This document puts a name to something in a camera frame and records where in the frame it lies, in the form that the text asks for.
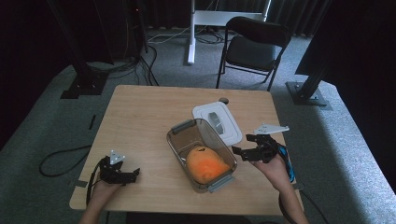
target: chair leg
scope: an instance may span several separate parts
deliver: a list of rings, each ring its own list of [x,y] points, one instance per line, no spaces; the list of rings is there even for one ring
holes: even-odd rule
[[[223,51],[221,54],[221,60],[220,60],[220,66],[219,66],[219,72],[218,72],[218,81],[216,82],[216,89],[219,88],[221,74],[225,73],[225,62],[224,62],[225,57],[224,56],[225,56],[225,51]]]
[[[268,87],[267,87],[267,91],[271,90],[272,84],[273,84],[274,79],[275,79],[276,71],[277,71],[277,66],[275,67],[274,72],[273,72],[273,74],[271,76],[270,83],[268,84]]]
[[[267,73],[267,75],[265,76],[265,79],[264,79],[264,81],[263,81],[262,83],[265,83],[265,82],[268,80],[268,77],[271,76],[271,73],[272,73],[273,71],[274,71],[274,70],[271,70],[269,73]]]

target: human hand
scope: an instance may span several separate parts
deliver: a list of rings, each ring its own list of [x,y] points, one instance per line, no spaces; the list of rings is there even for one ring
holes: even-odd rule
[[[121,184],[108,184],[106,181],[98,178],[96,184],[93,185],[89,204],[96,204],[96,206],[102,209],[120,187]]]
[[[278,191],[290,189],[291,183],[285,168],[285,162],[279,155],[276,154],[268,163],[252,161],[251,164],[259,169]]]
[[[85,209],[79,224],[97,224],[99,215],[113,194],[121,187],[121,184],[108,184],[99,179],[93,185],[93,191],[87,209]]]

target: gray carpet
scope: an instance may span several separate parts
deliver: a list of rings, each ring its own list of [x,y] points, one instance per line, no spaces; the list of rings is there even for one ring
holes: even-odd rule
[[[202,38],[214,40],[210,36]],[[303,37],[292,39],[271,89],[280,123],[290,127],[284,136],[297,180],[304,183],[304,192],[330,223],[396,223],[396,196],[337,89],[325,82],[319,85],[332,110],[295,105],[290,97],[285,83],[306,79],[305,76],[295,76],[294,72],[309,41]],[[215,87],[221,45],[197,42],[194,65],[186,65],[187,39],[174,38],[151,46],[158,52],[152,70],[161,86]],[[143,53],[143,57],[148,63],[152,62],[153,50]],[[114,67],[103,63],[92,65],[103,69]],[[0,223],[78,222],[82,212],[72,210],[68,203],[82,164],[53,178],[42,176],[38,166],[51,152],[92,144],[114,88],[119,84],[146,85],[147,69],[144,67],[140,63],[132,70],[112,73],[102,95],[80,96],[75,100],[60,99],[76,75],[71,66],[52,80],[0,152]],[[220,87],[266,90],[261,77],[238,75],[241,72],[230,70],[221,79]],[[96,120],[91,126],[92,116],[96,116]],[[43,169],[52,174],[62,172],[87,150],[54,157]],[[310,222],[324,223],[314,205],[305,196],[302,199]],[[281,217],[249,218],[253,223],[282,221]],[[109,223],[123,223],[124,219],[125,213],[111,213]],[[101,223],[105,223],[105,214]]]

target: tripod base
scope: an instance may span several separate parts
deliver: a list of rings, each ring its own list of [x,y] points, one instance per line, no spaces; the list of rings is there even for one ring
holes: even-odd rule
[[[100,95],[106,85],[109,73],[95,74],[96,79],[91,84],[82,84],[81,78],[77,75],[70,89],[62,93],[61,99],[78,99],[80,95]]]
[[[287,82],[286,86],[289,89],[293,102],[296,105],[317,105],[321,110],[332,110],[329,101],[324,100],[319,89],[309,99],[302,98],[298,92],[304,85],[303,82]]]

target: clear plastic container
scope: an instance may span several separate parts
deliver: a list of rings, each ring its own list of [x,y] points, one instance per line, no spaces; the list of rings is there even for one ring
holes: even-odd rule
[[[233,181],[232,174],[236,169],[235,156],[206,120],[189,119],[181,122],[169,131],[166,139],[197,192],[214,192]],[[187,155],[195,147],[213,149],[229,165],[230,169],[207,184],[196,182],[186,164]]]

